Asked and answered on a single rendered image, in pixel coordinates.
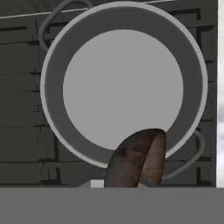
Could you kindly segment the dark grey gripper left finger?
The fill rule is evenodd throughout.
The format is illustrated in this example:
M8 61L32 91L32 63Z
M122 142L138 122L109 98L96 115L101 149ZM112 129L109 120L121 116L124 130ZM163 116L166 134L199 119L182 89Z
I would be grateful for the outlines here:
M103 188L104 180L103 179L90 179L88 182L80 185L81 188Z

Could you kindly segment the grey metal pot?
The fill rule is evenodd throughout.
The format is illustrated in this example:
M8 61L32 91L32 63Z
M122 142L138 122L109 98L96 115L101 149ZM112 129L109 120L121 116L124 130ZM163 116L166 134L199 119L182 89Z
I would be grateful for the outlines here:
M166 133L173 155L195 134L208 75L193 35L146 3L88 6L45 48L42 107L53 134L78 158L101 168L127 136Z

